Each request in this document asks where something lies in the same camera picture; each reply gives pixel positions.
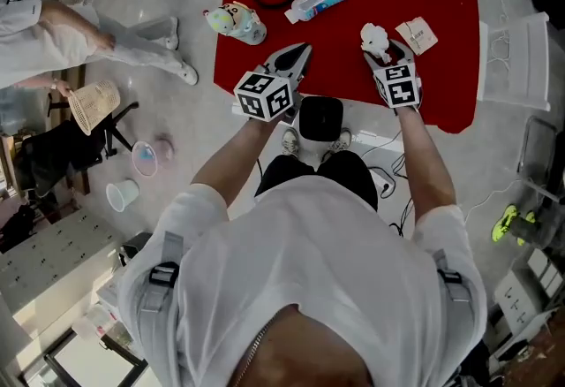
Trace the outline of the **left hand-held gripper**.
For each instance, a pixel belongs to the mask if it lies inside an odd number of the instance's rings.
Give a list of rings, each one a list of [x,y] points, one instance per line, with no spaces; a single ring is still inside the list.
[[[263,122],[293,123],[302,101],[298,84],[307,73],[313,46],[296,43],[277,50],[264,65],[246,72],[233,92],[243,114]]]

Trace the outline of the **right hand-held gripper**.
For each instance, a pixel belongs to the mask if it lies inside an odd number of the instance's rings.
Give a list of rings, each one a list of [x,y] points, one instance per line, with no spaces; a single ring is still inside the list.
[[[421,80],[416,72],[414,52],[403,42],[390,39],[388,53],[393,65],[385,67],[381,58],[363,51],[381,98],[390,109],[418,109],[421,105]]]

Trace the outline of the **white paper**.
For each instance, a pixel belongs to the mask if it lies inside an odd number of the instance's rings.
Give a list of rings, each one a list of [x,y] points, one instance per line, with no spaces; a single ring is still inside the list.
[[[388,33],[381,26],[366,23],[360,31],[361,49],[380,59],[385,65],[389,64],[392,57],[387,53],[389,48]]]

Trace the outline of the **beige paper card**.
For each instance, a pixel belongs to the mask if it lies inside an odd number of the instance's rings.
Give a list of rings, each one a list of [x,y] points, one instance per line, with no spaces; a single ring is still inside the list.
[[[422,55],[438,42],[437,36],[422,17],[403,22],[395,30],[417,56]]]

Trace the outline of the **black trash bin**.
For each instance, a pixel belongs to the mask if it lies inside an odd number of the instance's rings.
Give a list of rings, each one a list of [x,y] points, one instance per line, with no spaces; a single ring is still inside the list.
[[[307,96],[301,102],[298,117],[299,133],[303,138],[333,142],[342,130],[343,103],[334,97]]]

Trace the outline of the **blue labelled white bottle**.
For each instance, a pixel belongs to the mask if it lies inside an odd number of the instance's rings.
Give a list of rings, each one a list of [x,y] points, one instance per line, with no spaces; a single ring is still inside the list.
[[[331,6],[345,0],[294,0],[284,16],[291,24],[309,21]]]

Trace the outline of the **person's right forearm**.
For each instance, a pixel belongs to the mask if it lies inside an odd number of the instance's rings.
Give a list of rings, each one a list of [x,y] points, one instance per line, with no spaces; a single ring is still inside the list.
[[[420,114],[410,107],[396,110],[405,170],[414,203],[415,223],[433,209],[456,204],[456,191],[445,163]]]

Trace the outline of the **person's left forearm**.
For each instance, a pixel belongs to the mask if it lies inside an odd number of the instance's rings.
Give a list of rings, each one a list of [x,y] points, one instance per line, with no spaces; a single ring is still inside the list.
[[[249,119],[198,170],[192,183],[213,188],[229,207],[250,177],[280,119],[263,122]]]

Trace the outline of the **red table cloth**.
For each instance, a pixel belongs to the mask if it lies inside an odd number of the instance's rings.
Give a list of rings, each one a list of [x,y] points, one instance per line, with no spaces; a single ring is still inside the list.
[[[313,54],[300,91],[378,104],[372,72],[360,48],[364,24],[383,27],[390,37],[404,22],[422,18],[437,42],[416,59],[423,84],[421,114],[429,125],[460,133],[476,108],[479,64],[478,0],[345,0],[307,22],[291,23],[281,9],[259,9],[266,40],[250,46],[220,36],[215,84],[232,91],[241,76],[275,51],[308,42]]]

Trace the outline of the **cartoon plush water bottle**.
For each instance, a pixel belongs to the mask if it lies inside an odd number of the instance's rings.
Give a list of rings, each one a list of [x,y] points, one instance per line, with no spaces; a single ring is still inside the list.
[[[267,36],[267,28],[254,9],[239,2],[223,4],[212,11],[204,10],[207,23],[218,34],[248,45],[259,45]]]

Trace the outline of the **person's left grey sneaker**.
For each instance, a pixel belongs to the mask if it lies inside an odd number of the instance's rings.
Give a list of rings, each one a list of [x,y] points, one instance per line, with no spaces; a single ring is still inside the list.
[[[282,136],[282,154],[298,158],[300,151],[299,136],[296,130],[289,127]]]

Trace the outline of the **person's grey sneaker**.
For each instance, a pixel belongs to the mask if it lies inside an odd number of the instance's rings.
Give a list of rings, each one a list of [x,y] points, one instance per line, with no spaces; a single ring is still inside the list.
[[[335,154],[350,148],[352,140],[351,131],[348,128],[343,128],[337,140],[328,146],[328,152]]]
[[[300,151],[299,136],[296,130],[289,127],[282,136],[282,154],[298,158]]]

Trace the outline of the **person's right grey sneaker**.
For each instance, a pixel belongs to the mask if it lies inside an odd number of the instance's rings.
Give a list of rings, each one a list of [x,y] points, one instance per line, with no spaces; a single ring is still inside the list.
[[[328,146],[328,152],[335,154],[350,148],[352,140],[351,131],[348,128],[343,128],[337,140]]]

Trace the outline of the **person's black shorts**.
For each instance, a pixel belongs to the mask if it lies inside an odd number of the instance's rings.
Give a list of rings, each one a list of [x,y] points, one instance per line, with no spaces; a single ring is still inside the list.
[[[359,155],[349,150],[329,155],[317,170],[296,156],[279,155],[265,169],[255,196],[284,182],[308,176],[330,179],[378,210],[379,195],[369,168]]]

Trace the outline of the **white power strip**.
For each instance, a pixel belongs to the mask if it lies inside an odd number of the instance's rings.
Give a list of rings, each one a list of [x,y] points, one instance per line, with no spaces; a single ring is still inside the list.
[[[369,167],[369,171],[381,199],[387,199],[394,194],[396,181],[386,170],[378,166],[372,166]]]

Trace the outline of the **white slatted chair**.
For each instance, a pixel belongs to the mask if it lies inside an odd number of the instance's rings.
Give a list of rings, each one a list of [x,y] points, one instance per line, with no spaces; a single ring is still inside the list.
[[[551,109],[548,22],[540,12],[500,27],[479,23],[479,101]]]

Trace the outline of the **pink mesh basket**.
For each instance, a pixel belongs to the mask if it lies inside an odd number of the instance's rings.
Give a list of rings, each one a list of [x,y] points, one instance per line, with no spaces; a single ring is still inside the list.
[[[155,162],[149,165],[139,165],[136,162],[135,150],[140,144],[150,145],[154,151]],[[152,178],[157,172],[164,166],[166,166],[174,157],[174,148],[170,141],[164,137],[158,137],[153,141],[147,142],[144,140],[138,140],[132,146],[132,165],[138,174],[144,178]]]

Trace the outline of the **person's white t-shirt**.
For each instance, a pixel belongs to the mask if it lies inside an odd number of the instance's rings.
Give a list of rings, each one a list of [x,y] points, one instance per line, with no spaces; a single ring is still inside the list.
[[[190,186],[128,263],[117,303],[165,387],[226,387],[291,304],[352,346],[375,387],[442,387],[486,328],[457,206],[431,210],[404,239],[357,195],[314,176],[266,191],[236,219],[213,188]]]

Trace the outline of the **neon yellow shoe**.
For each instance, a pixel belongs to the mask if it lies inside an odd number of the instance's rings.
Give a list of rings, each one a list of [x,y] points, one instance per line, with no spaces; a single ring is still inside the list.
[[[535,212],[534,212],[533,210],[530,210],[530,211],[526,214],[526,216],[525,216],[524,219],[525,219],[527,222],[531,223],[531,224],[535,224],[535,223],[537,222],[537,220],[536,220],[536,214],[535,214]],[[521,238],[517,238],[516,241],[517,241],[517,245],[519,245],[520,247],[522,247],[522,246],[525,244],[525,241],[524,241],[523,239],[521,239]]]
[[[518,215],[519,212],[516,205],[510,204],[505,208],[501,218],[496,222],[491,231],[491,239],[493,242],[498,242],[502,239],[502,237],[509,231],[512,221]]]

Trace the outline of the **pale green plastic basket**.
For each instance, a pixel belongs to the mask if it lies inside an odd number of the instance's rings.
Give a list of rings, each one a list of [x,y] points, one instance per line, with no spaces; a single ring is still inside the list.
[[[133,179],[128,178],[118,183],[106,185],[108,203],[116,212],[124,212],[138,196],[139,186]]]

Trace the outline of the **dark grey box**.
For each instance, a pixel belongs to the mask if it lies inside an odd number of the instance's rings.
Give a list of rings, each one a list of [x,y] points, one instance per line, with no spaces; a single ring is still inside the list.
[[[151,232],[141,231],[132,238],[125,241],[121,246],[121,254],[124,259],[128,262],[131,260],[138,252],[140,252],[149,239],[152,237]]]

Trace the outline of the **black office chair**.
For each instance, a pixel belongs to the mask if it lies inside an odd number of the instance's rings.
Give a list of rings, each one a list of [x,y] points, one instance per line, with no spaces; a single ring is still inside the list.
[[[85,134],[72,118],[47,132],[24,139],[13,158],[19,188],[34,190],[42,197],[68,172],[87,171],[103,159],[116,155],[114,140],[132,150],[132,144],[118,131],[117,123],[138,107],[139,104],[133,102],[116,116],[108,115],[90,134]]]

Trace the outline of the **white drawer unit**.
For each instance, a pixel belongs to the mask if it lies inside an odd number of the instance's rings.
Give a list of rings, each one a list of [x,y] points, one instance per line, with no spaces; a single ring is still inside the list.
[[[513,266],[494,290],[495,304],[513,337],[539,329],[553,311],[553,300],[565,284],[554,262],[539,248]]]

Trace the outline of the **person's neck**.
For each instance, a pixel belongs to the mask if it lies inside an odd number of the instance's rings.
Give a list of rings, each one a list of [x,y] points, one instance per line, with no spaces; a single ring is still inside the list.
[[[260,330],[226,387],[374,387],[343,338],[291,304]]]

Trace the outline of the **white drawer cabinet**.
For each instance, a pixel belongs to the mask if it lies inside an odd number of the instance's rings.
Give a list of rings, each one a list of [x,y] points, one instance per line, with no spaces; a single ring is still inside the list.
[[[124,234],[82,209],[0,255],[0,293],[17,312],[82,262],[119,247]]]

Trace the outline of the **clear plastic jar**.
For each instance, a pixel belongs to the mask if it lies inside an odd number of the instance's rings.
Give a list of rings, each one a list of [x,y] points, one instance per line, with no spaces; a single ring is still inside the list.
[[[100,339],[107,333],[112,323],[108,310],[95,304],[72,324],[72,330],[84,340]]]

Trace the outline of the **metal frame chair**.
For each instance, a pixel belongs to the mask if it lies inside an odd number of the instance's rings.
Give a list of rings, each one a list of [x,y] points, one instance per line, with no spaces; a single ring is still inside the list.
[[[545,201],[565,206],[565,126],[559,130],[543,118],[530,116],[516,175]]]

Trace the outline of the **black window frame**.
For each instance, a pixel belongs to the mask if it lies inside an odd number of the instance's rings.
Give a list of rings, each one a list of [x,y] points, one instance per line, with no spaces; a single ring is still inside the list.
[[[85,340],[68,329],[43,353],[64,387],[132,387],[147,363],[110,337]]]

